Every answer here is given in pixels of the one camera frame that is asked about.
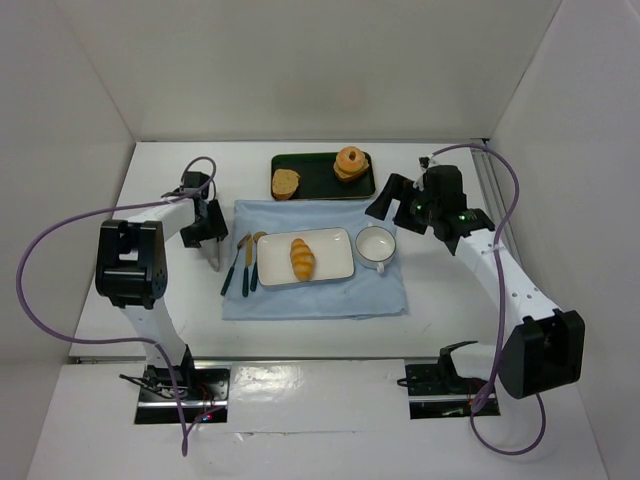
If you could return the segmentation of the striped bread roll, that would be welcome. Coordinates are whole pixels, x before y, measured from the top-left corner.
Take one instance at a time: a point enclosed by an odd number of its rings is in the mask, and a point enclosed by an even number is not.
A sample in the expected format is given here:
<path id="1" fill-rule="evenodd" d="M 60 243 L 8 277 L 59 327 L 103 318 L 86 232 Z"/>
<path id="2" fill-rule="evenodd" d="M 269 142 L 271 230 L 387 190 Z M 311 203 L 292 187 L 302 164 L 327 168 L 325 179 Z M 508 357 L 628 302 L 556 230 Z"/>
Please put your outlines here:
<path id="1" fill-rule="evenodd" d="M 308 282 L 312 279 L 315 269 L 315 255 L 303 239 L 296 238 L 292 241 L 290 262 L 297 280 Z"/>

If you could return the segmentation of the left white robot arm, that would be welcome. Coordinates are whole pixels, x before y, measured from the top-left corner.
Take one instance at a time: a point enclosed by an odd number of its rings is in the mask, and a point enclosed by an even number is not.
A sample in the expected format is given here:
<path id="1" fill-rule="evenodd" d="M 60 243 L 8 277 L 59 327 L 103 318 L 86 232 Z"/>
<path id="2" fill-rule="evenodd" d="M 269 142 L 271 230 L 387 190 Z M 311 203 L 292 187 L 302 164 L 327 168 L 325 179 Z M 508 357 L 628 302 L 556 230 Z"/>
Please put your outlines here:
<path id="1" fill-rule="evenodd" d="M 172 377 L 180 387 L 197 382 L 190 349 L 164 301 L 169 280 L 165 243 L 177 236 L 213 270 L 220 268 L 220 244 L 228 229 L 216 195 L 209 192 L 212 186 L 210 176 L 187 171 L 161 205 L 126 220 L 105 221 L 100 228 L 95 287 L 145 339 L 145 377 L 152 385 L 169 387 Z"/>

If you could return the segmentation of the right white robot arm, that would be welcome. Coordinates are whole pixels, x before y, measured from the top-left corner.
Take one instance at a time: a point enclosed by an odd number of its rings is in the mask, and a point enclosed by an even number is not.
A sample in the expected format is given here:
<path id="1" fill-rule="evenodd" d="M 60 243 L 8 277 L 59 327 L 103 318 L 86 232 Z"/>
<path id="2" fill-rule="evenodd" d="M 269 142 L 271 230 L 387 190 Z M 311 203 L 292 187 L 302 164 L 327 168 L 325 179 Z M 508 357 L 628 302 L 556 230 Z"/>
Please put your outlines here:
<path id="1" fill-rule="evenodd" d="M 516 399 L 580 379 L 583 318 L 545 296 L 496 238 L 487 214 L 468 207 L 457 167 L 428 168 L 417 181 L 392 174 L 367 215 L 383 219 L 392 201 L 399 203 L 394 224 L 418 234 L 431 229 L 498 309 L 495 344 L 464 341 L 442 348 L 442 379 L 496 380 Z"/>

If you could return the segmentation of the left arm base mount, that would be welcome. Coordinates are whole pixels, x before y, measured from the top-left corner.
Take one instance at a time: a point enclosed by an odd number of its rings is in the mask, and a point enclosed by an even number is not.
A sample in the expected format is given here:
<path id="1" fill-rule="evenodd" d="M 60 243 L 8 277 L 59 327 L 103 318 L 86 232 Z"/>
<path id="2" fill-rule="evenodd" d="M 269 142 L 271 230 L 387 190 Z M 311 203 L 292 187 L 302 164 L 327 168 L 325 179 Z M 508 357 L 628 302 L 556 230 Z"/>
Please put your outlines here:
<path id="1" fill-rule="evenodd" d="M 231 365 L 196 361 L 189 382 L 178 379 L 178 393 L 185 421 L 193 423 L 226 423 L 230 392 Z M 175 392 L 168 376 L 146 368 L 137 376 L 121 373 L 119 379 L 137 388 L 136 425 L 179 424 Z"/>

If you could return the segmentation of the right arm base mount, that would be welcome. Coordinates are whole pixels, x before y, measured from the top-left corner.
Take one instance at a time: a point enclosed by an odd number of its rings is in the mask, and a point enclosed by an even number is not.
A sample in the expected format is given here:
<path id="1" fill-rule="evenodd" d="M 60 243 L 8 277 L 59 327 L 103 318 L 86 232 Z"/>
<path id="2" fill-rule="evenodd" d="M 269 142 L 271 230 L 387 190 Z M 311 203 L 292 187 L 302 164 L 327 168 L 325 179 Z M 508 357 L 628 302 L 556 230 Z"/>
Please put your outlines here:
<path id="1" fill-rule="evenodd" d="M 436 363 L 409 363 L 396 384 L 408 395 L 411 420 L 455 419 L 471 416 L 484 380 L 445 373 Z"/>

